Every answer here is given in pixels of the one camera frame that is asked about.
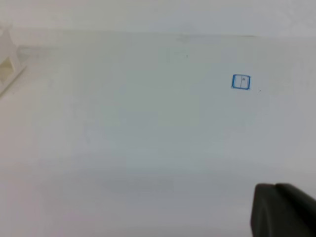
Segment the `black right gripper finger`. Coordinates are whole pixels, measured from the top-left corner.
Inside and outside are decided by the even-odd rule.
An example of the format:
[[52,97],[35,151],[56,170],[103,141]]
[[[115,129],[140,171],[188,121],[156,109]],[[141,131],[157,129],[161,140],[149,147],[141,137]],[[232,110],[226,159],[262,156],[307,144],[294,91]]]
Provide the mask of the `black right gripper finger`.
[[257,184],[250,226],[254,237],[314,237],[316,200],[291,184]]

